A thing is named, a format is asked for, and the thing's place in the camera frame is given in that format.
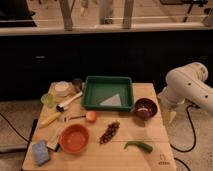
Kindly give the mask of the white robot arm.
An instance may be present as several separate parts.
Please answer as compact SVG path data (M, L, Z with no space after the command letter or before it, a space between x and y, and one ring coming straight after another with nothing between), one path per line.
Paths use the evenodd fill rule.
M205 65L193 62L170 70L166 86L157 95L164 125L176 116L176 108L189 100L209 114L213 114L213 88L205 84L208 70Z

